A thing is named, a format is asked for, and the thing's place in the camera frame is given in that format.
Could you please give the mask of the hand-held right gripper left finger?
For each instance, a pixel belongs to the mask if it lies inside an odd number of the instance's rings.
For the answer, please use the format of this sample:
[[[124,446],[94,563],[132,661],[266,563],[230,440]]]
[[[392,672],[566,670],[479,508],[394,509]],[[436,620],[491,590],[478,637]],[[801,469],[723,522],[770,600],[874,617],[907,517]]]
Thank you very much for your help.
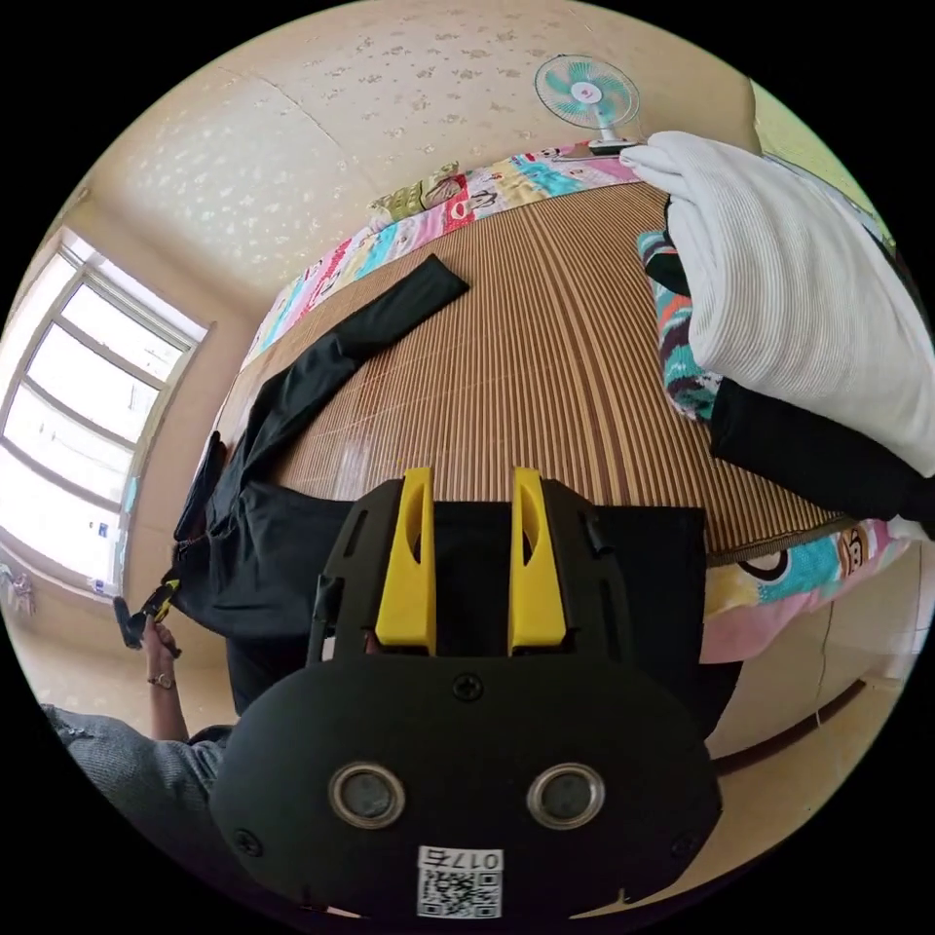
[[[436,652],[434,500],[429,467],[402,478],[375,636],[385,650]]]

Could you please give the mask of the person's left hand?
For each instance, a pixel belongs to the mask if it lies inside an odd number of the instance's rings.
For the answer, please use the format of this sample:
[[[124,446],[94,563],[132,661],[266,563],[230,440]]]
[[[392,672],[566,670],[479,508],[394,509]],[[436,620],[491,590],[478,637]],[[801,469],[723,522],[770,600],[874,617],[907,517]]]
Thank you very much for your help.
[[[145,621],[142,650],[147,662],[147,682],[157,688],[175,688],[175,661],[180,656],[176,641],[163,622],[153,617]]]

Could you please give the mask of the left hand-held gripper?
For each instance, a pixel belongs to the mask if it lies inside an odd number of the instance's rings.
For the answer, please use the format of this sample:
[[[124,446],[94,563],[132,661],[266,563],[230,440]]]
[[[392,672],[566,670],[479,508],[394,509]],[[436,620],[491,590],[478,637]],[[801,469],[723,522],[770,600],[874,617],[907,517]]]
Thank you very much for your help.
[[[142,608],[132,613],[123,596],[115,596],[112,608],[120,630],[124,645],[131,650],[139,651],[143,647],[143,633],[146,619],[162,621],[171,608],[172,599],[180,585],[178,578],[162,581],[144,602]]]

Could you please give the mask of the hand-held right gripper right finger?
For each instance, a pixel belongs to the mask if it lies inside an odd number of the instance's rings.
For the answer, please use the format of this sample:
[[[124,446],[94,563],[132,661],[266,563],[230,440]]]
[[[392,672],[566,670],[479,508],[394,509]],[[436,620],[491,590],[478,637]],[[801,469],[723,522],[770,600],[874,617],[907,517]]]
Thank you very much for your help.
[[[508,652],[559,648],[566,623],[542,478],[526,467],[513,474]]]

